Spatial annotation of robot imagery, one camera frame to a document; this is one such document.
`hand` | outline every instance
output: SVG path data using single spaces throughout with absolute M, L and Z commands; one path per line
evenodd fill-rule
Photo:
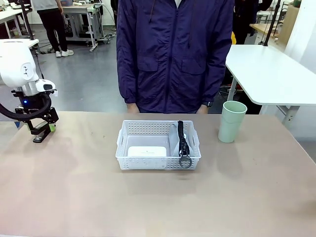
M 206 115 L 206 114 L 208 114 L 208 107 L 206 105 L 201 105 L 201 107 L 197 111 L 197 114 L 199 114 L 199 115 Z
M 61 14 L 63 14 L 63 13 L 64 13 L 64 9 L 63 9 L 63 7 L 62 7 L 62 6 L 58 6 L 58 9 L 59 9 L 59 11 L 60 11 L 60 13 L 61 13 Z
M 133 104 L 126 104 L 127 105 L 127 112 L 129 114 L 138 114 L 139 113 L 139 109 L 137 107 L 137 105 L 135 103 Z

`sneaker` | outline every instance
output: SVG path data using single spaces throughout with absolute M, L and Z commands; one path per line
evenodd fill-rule
M 67 49 L 67 51 L 61 52 L 61 56 L 63 56 L 63 57 L 68 57 L 68 56 L 71 56 L 73 54 L 74 54 L 74 52 L 72 50 L 69 50 L 69 49 Z
M 61 57 L 61 52 L 60 51 L 56 51 L 56 58 L 60 58 Z

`black watch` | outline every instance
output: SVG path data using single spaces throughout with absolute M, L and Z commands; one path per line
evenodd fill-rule
M 213 102 L 203 102 L 203 105 L 206 105 L 208 108 L 211 108 L 213 106 Z

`cup rim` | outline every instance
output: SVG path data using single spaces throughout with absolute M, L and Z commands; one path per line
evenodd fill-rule
M 245 110 L 243 112 L 235 112 L 235 111 L 231 111 L 229 109 L 227 109 L 227 107 L 225 106 L 225 104 L 227 103 L 237 103 L 237 104 L 241 104 L 245 107 Z M 235 100 L 230 100 L 230 101 L 226 101 L 224 104 L 223 104 L 223 107 L 225 108 L 225 110 L 229 111 L 229 112 L 232 112 L 232 113 L 235 113 L 235 114 L 244 114 L 247 112 L 248 108 L 247 106 L 245 106 L 243 103 L 239 102 L 239 101 L 235 101 Z

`black pole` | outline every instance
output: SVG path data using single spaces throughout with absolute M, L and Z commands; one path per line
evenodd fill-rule
M 263 46 L 268 46 L 268 42 L 269 42 L 269 39 L 270 39 L 270 36 L 271 36 L 271 33 L 272 33 L 272 30 L 273 30 L 273 26 L 276 22 L 276 19 L 277 19 L 277 12 L 280 8 L 280 4 L 281 4 L 281 0 L 277 0 L 277 4 L 276 4 L 276 8 L 275 8 L 275 13 L 273 15 L 273 18 L 272 18 L 272 22 L 271 22 L 271 25 L 270 25 L 270 28 L 269 28 L 269 31 L 268 31 L 268 34 L 267 34 L 267 38 L 266 38 L 266 41 L 265 43 L 263 44 Z
M 28 20 L 28 16 L 26 15 L 24 1 L 23 0 L 19 0 L 18 3 L 21 5 L 21 8 L 22 8 L 22 14 L 23 14 L 23 18 L 24 18 L 24 25 L 26 27 L 26 31 L 28 32 L 28 35 L 29 35 L 30 39 L 34 40 L 33 33 L 31 31 L 30 23 L 29 23 L 29 20 Z

